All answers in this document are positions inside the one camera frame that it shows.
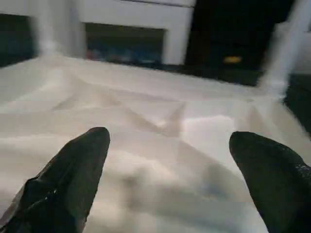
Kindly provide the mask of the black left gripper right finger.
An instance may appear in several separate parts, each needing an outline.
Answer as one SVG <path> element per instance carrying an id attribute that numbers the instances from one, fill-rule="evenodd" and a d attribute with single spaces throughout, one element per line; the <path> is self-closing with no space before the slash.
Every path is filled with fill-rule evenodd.
<path id="1" fill-rule="evenodd" d="M 311 167 L 289 147 L 251 132 L 233 132 L 230 153 L 270 233 L 311 231 Z"/>

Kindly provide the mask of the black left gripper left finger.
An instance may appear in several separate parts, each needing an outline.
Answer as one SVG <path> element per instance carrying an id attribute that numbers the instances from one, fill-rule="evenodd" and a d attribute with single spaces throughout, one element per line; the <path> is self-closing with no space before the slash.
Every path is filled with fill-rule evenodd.
<path id="1" fill-rule="evenodd" d="M 83 232 L 109 144 L 105 127 L 91 128 L 67 142 L 17 192 L 7 209 L 7 232 Z"/>

